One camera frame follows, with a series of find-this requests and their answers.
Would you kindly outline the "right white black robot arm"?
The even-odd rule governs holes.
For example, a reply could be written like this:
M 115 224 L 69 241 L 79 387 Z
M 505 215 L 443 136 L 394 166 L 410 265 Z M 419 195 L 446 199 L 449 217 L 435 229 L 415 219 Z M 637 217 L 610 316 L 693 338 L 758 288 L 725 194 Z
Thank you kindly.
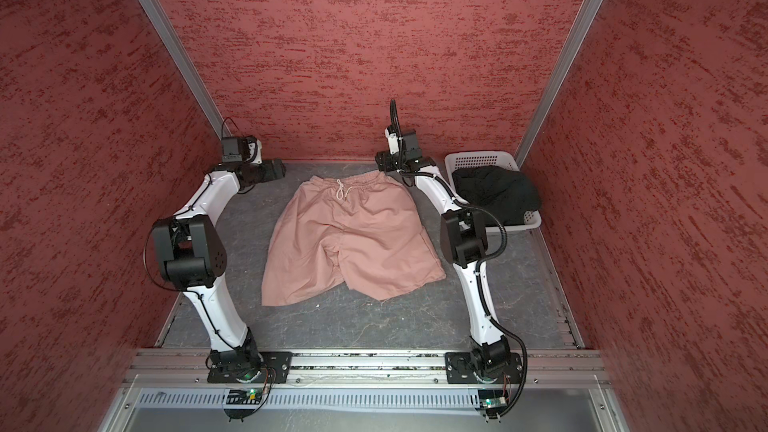
M 485 213 L 466 202 L 443 178 L 436 163 L 422 155 L 418 138 L 398 126 L 386 128 L 388 149 L 376 154 L 383 172 L 396 172 L 407 186 L 420 190 L 440 213 L 442 255 L 457 272 L 470 319 L 472 350 L 468 368 L 491 381 L 513 361 L 508 338 L 495 324 L 487 281 L 488 239 Z

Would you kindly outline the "pink shorts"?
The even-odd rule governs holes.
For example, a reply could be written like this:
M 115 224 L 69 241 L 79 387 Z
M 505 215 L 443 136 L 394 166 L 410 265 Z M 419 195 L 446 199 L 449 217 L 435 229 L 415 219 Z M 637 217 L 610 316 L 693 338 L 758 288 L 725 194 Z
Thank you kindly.
M 377 301 L 446 277 L 406 187 L 380 171 L 303 182 L 275 225 L 261 286 L 268 307 L 338 285 Z

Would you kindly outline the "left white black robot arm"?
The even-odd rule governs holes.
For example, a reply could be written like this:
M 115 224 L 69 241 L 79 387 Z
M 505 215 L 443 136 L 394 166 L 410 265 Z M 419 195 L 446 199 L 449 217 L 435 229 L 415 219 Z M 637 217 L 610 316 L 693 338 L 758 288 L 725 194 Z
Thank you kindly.
M 160 287 L 189 299 L 208 334 L 210 383 L 251 383 L 267 378 L 268 367 L 226 284 L 228 258 L 216 223 L 232 198 L 285 175 L 286 167 L 279 159 L 222 162 L 205 175 L 179 211 L 157 220 L 149 233 L 164 281 Z

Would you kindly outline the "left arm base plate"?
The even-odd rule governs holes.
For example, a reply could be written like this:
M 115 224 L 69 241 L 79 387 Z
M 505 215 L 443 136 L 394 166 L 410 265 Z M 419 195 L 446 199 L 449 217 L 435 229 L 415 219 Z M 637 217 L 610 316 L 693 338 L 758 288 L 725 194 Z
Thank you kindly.
M 212 351 L 205 362 L 207 382 L 251 384 L 266 381 L 282 384 L 287 380 L 291 360 L 291 352 Z

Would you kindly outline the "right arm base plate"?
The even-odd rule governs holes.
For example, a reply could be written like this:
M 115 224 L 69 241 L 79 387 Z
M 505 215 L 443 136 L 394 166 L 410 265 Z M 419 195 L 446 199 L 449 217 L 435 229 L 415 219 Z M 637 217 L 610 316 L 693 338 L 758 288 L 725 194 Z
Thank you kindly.
M 524 367 L 518 353 L 492 356 L 479 349 L 471 352 L 447 352 L 446 376 L 449 384 L 501 385 L 504 381 L 519 384 Z

